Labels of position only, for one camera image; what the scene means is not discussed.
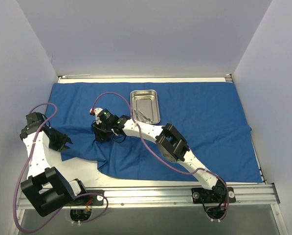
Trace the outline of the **blue surgical cloth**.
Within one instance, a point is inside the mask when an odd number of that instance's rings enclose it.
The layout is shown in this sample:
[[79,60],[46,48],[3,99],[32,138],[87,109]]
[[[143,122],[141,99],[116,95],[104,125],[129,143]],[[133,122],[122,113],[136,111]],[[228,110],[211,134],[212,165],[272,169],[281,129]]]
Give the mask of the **blue surgical cloth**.
[[[115,136],[116,121],[94,128],[91,108],[129,116],[133,91],[158,94],[159,132],[153,142],[145,136]],[[72,141],[63,161],[97,162],[108,176],[132,180],[194,181],[179,164],[166,161],[162,146],[179,154],[188,146],[212,172],[227,182],[262,181],[249,126],[237,89],[227,82],[198,83],[70,83],[52,87],[46,116],[51,127]]]

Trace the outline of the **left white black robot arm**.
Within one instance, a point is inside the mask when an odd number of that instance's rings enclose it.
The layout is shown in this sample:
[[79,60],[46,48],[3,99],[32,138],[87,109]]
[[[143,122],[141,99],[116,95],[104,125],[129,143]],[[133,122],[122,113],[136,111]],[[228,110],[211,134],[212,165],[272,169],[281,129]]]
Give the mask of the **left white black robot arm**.
[[50,165],[50,153],[68,150],[72,141],[68,135],[44,125],[42,113],[32,112],[26,116],[27,125],[21,130],[20,139],[26,145],[29,164],[27,179],[21,182],[21,191],[37,213],[45,217],[68,203],[83,205],[88,193],[79,179],[67,181],[59,170]]

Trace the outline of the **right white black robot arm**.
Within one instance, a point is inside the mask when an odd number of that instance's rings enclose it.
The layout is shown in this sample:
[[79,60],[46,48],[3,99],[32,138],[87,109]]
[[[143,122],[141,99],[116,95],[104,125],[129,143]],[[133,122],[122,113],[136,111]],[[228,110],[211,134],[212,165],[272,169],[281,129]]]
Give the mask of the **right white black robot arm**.
[[107,141],[111,135],[140,138],[147,150],[170,169],[184,175],[194,176],[201,184],[199,193],[202,203],[207,203],[203,196],[212,202],[229,204],[229,190],[224,180],[211,172],[192,152],[183,135],[172,124],[157,126],[136,121],[133,117],[118,117],[107,109],[91,108],[95,117],[92,127],[96,140]]

